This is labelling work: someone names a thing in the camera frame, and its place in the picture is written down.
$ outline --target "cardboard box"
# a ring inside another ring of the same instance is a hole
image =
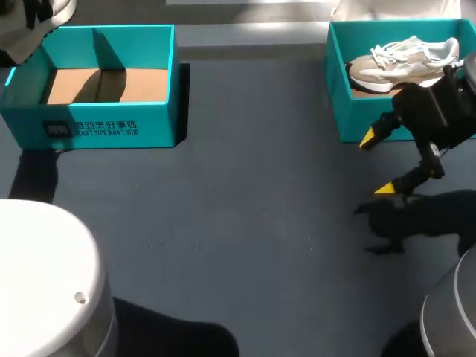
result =
[[[476,29],[467,19],[419,19],[396,21],[332,22],[327,37],[326,82],[334,118],[343,142],[360,142],[370,125],[383,112],[392,110],[391,95],[363,94],[350,88],[345,64],[369,54],[376,45],[417,36],[426,42],[443,42],[456,37],[460,58],[476,50]],[[412,140],[405,128],[395,130],[388,140]]]
[[[172,25],[62,27],[13,69],[0,114],[22,149],[173,147]]]

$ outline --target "black logo label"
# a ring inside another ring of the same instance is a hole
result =
[[[65,121],[44,121],[43,129],[49,138],[71,138],[73,134]]]

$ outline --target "teal box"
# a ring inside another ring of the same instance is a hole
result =
[[[71,26],[55,30],[13,69],[0,114],[22,149],[173,147],[179,108],[173,25]],[[164,102],[46,105],[55,69],[167,69]]]
[[[443,42],[455,37],[460,58],[476,50],[476,30],[467,19],[423,19],[396,21],[332,22],[326,48],[326,82],[334,117],[343,142],[360,142],[370,125],[383,112],[392,110],[390,96],[353,97],[345,64],[370,54],[376,45],[417,36],[425,42]],[[400,128],[389,140],[411,140],[411,133]]]

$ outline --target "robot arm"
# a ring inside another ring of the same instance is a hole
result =
[[[428,88],[407,84],[392,99],[393,111],[383,113],[365,135],[365,150],[404,126],[410,131],[422,158],[419,166],[395,178],[376,194],[411,194],[429,179],[441,179],[445,171],[440,151],[452,149],[476,134],[476,52],[464,64],[443,69],[441,80]]]

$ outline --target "shoe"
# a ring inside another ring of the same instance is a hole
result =
[[[415,36],[384,47],[377,45],[370,55],[349,64],[350,82],[373,93],[388,93],[400,83],[432,86],[443,76],[443,67],[458,61],[459,47],[455,38],[430,43]]]
[[[77,0],[0,0],[0,67],[21,65],[52,30],[74,15]]]

